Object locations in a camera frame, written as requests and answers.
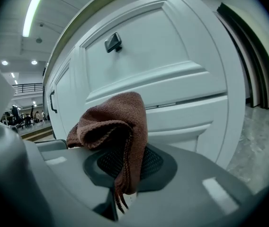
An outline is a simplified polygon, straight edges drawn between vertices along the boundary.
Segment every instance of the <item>mesh grille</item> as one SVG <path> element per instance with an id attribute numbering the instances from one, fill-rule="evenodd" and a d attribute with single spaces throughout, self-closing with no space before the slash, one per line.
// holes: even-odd
<path id="1" fill-rule="evenodd" d="M 123 154 L 124 148 L 113 148 L 98 159 L 99 168 L 111 177 L 116 178 L 123 167 Z M 141 180 L 159 171 L 162 165 L 162 157 L 146 147 L 141 167 Z"/>

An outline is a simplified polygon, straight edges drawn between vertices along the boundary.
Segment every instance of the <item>door handle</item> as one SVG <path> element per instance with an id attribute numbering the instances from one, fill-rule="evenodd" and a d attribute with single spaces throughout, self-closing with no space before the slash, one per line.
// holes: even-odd
<path id="1" fill-rule="evenodd" d="M 119 36 L 118 33 L 114 33 L 111 35 L 106 41 L 105 41 L 105 48 L 107 53 L 113 51 L 114 49 L 116 52 L 119 52 L 122 47 L 121 47 L 122 40 Z"/>
<path id="2" fill-rule="evenodd" d="M 54 90 L 51 92 L 50 96 L 49 96 L 49 99 L 50 99 L 50 107 L 51 107 L 51 110 L 54 111 L 56 114 L 58 113 L 58 111 L 56 109 L 54 109 L 53 107 L 53 100 L 51 98 L 51 96 L 54 94 Z"/>

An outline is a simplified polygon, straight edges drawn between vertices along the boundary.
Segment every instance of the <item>ceiling light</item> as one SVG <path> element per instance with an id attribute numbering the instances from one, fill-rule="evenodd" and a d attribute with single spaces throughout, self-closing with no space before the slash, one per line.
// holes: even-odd
<path id="1" fill-rule="evenodd" d="M 36 8 L 38 7 L 40 0 L 31 0 L 26 14 L 24 28 L 23 28 L 23 37 L 29 37 L 29 32 L 31 28 L 31 23 L 34 18 Z"/>

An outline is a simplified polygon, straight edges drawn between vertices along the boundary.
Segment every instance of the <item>floor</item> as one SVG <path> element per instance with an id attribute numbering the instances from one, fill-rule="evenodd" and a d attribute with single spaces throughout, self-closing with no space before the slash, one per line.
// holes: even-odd
<path id="1" fill-rule="evenodd" d="M 40 129 L 44 129 L 50 126 L 51 126 L 50 121 L 43 121 L 40 123 L 35 123 L 34 125 L 29 126 L 29 127 L 23 127 L 23 129 L 19 128 L 18 133 L 19 135 L 24 135 L 24 134 L 28 134 L 28 133 L 31 133 Z"/>
<path id="2" fill-rule="evenodd" d="M 269 110 L 246 107 L 241 138 L 227 171 L 253 193 L 269 186 Z"/>
<path id="3" fill-rule="evenodd" d="M 53 137 L 53 135 L 46 136 L 44 138 L 41 138 L 39 140 L 36 140 L 35 142 L 51 141 L 51 140 L 55 140 L 55 138 Z"/>

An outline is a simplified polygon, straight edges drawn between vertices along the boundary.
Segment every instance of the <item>cloth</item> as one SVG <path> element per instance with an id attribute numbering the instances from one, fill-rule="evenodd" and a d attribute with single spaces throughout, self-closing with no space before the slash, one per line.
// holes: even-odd
<path id="1" fill-rule="evenodd" d="M 115 179 L 115 200 L 122 211 L 127 207 L 123 193 L 133 194 L 140 181 L 147 144 L 146 111 L 141 96 L 135 92 L 116 95 L 88 109 L 67 136 L 67 146 L 88 149 L 124 147 L 123 168 Z"/>

